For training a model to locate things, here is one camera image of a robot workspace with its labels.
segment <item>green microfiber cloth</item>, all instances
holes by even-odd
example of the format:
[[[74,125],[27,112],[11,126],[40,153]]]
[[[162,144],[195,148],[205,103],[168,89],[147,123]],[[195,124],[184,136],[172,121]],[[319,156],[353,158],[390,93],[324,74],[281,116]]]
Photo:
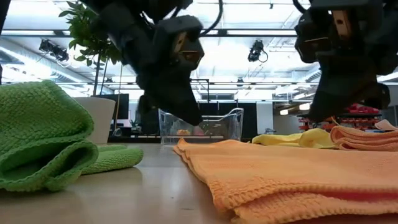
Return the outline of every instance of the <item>green microfiber cloth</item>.
[[[120,146],[99,155],[85,140],[92,131],[90,114],[51,81],[0,86],[0,189],[56,191],[85,169],[92,174],[141,161],[142,151]]]

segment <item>wooden table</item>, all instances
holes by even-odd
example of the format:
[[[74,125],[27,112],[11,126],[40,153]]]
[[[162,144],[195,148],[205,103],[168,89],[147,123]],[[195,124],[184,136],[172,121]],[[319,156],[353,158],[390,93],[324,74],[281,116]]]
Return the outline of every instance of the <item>wooden table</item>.
[[[57,193],[0,191],[1,224],[222,224],[207,186],[171,147],[134,145],[143,161],[131,169],[82,176]],[[338,216],[296,224],[396,224],[398,215]]]

